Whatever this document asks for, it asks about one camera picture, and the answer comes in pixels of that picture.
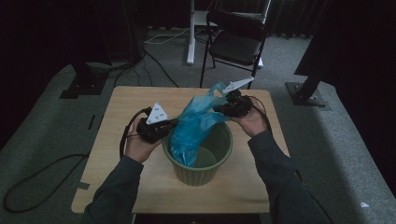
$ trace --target hand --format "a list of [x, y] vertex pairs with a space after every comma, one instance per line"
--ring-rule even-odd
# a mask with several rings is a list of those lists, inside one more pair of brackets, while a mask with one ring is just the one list
[[158, 140], [154, 144], [150, 144], [143, 140], [136, 131], [137, 124], [139, 122], [140, 119], [136, 119], [134, 121], [132, 131], [128, 133], [128, 136], [131, 136], [127, 138], [124, 155], [132, 158], [135, 161], [143, 163], [149, 158], [149, 155], [152, 151], [154, 151], [154, 148], [160, 145], [161, 140]]
[[[250, 101], [257, 108], [259, 108], [262, 113], [265, 113], [264, 109], [259, 106], [255, 98], [250, 97]], [[267, 130], [267, 125], [265, 124], [262, 115], [254, 107], [252, 107], [250, 112], [248, 112], [248, 114], [246, 114], [244, 117], [230, 119], [237, 122], [242, 127], [244, 132], [250, 137]]]

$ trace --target chair backrest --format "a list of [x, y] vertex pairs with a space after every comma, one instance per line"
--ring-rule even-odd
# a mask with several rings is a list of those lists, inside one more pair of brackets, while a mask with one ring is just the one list
[[232, 12], [213, 10], [206, 15], [206, 25], [215, 23], [220, 29], [234, 35], [241, 35], [263, 41], [267, 35], [265, 25], [254, 18]]

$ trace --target table leg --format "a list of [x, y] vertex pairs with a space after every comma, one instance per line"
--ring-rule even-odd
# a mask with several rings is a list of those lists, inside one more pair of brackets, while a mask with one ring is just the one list
[[262, 58], [260, 58], [258, 66], [259, 66], [259, 68], [263, 68], [264, 67], [264, 64], [262, 63]]
[[194, 37], [194, 0], [191, 0], [191, 14], [190, 14], [190, 43], [189, 43], [189, 54], [187, 56], [187, 64], [192, 65], [194, 63], [194, 51], [195, 51], [195, 37]]

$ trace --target white object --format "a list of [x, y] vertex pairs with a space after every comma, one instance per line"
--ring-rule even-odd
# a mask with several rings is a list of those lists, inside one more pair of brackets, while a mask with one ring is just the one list
[[194, 63], [194, 51], [195, 51], [195, 20], [194, 20], [194, 13], [195, 13], [195, 4], [194, 0], [191, 0], [191, 11], [190, 11], [190, 43], [189, 43], [189, 53], [187, 55], [187, 64], [192, 65]]
[[259, 60], [258, 67], [259, 68], [263, 68], [264, 67], [264, 64], [262, 63], [262, 58], [260, 58], [260, 60]]
[[160, 103], [155, 103], [154, 107], [152, 107], [151, 113], [148, 116], [147, 124], [154, 124], [164, 120], [168, 120], [169, 116], [161, 107]]
[[240, 81], [230, 82], [230, 85], [226, 89], [223, 90], [223, 93], [228, 93], [230, 91], [234, 91], [242, 87], [243, 85], [248, 84], [249, 82], [253, 81], [254, 77], [242, 79]]
[[361, 203], [361, 207], [370, 207], [368, 203]]

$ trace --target green bucket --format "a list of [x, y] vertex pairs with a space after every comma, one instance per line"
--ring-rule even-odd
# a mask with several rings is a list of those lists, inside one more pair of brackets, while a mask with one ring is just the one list
[[213, 179], [218, 168], [229, 158], [233, 148], [233, 135], [225, 122], [217, 123], [206, 140], [198, 147], [194, 167], [176, 161], [171, 153], [172, 133], [163, 139], [163, 151], [172, 162], [181, 182], [190, 186], [202, 186]]

